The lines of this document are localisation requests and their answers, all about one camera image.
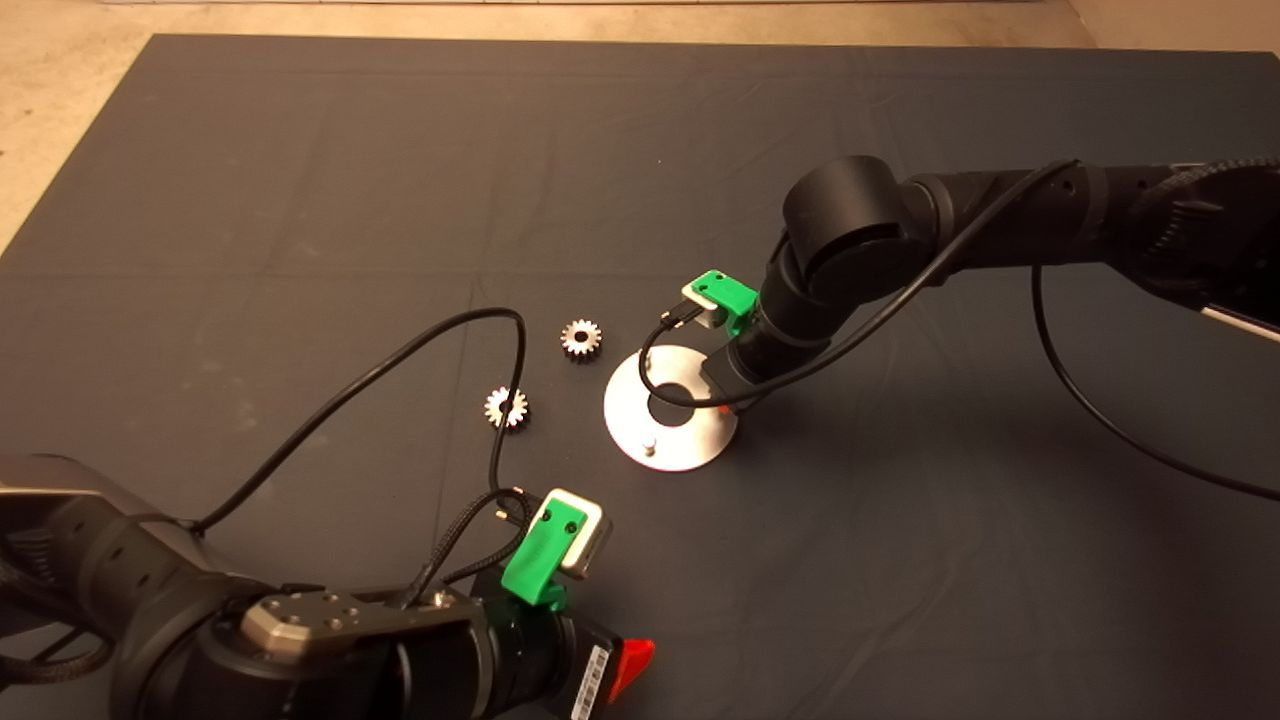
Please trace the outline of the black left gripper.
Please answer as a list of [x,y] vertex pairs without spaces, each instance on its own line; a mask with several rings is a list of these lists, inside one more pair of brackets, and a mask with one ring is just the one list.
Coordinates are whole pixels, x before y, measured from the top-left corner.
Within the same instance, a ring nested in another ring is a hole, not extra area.
[[547,719],[611,719],[611,706],[655,657],[653,639],[524,602],[500,587],[495,569],[475,578],[471,597],[484,609],[493,660],[481,719],[526,706]]

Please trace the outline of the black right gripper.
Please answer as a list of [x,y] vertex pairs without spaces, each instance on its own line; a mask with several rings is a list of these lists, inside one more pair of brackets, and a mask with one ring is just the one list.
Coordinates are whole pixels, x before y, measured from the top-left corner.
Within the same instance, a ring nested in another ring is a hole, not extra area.
[[732,406],[751,406],[758,388],[812,360],[812,343],[777,331],[772,325],[751,325],[712,352],[700,368],[713,397],[748,396],[717,406],[732,414]]

